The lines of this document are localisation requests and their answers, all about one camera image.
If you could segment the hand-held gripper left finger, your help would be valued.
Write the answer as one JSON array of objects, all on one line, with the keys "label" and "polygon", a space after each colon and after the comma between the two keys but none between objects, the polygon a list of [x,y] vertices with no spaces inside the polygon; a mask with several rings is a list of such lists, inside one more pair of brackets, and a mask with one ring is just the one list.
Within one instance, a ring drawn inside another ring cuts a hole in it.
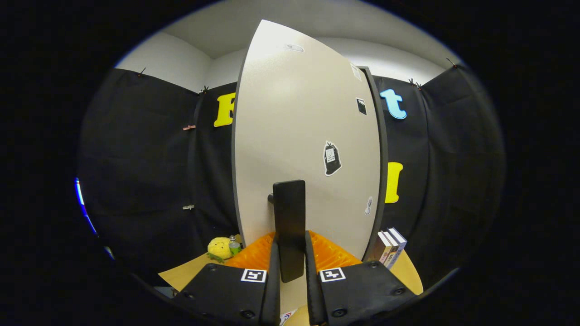
[{"label": "hand-held gripper left finger", "polygon": [[262,236],[232,264],[205,264],[174,298],[205,326],[277,326],[281,322],[277,234]]}]

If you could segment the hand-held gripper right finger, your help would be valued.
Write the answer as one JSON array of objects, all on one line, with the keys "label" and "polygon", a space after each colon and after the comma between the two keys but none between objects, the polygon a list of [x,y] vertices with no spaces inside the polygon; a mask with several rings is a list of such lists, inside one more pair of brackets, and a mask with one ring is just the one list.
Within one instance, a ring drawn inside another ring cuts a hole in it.
[{"label": "hand-held gripper right finger", "polygon": [[378,261],[318,270],[312,235],[304,236],[311,326],[377,326],[418,297]]}]

